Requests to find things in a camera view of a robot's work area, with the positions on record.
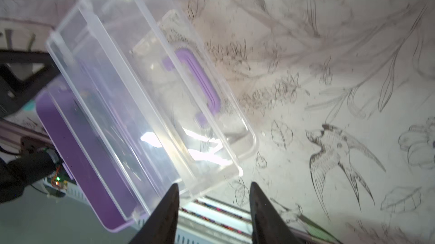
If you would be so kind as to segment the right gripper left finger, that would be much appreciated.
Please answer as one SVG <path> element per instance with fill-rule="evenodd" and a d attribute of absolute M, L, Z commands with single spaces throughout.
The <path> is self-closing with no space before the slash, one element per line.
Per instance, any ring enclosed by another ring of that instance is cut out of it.
<path fill-rule="evenodd" d="M 174 244 L 179 207 L 179 186 L 173 184 L 129 244 Z"/>

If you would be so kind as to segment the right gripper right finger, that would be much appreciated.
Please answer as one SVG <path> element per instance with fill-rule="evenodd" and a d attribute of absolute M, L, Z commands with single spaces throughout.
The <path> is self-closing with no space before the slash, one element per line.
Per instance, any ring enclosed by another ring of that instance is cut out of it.
<path fill-rule="evenodd" d="M 254 244 L 299 243 L 256 182 L 250 185 L 249 204 Z"/>

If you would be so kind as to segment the purple toolbox clear lid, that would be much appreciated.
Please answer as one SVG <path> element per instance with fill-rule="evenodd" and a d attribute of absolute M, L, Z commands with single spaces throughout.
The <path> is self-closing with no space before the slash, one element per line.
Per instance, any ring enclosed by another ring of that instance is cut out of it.
<path fill-rule="evenodd" d="M 179 0 L 78 0 L 46 43 L 37 114 L 102 225 L 241 177 L 259 141 Z"/>

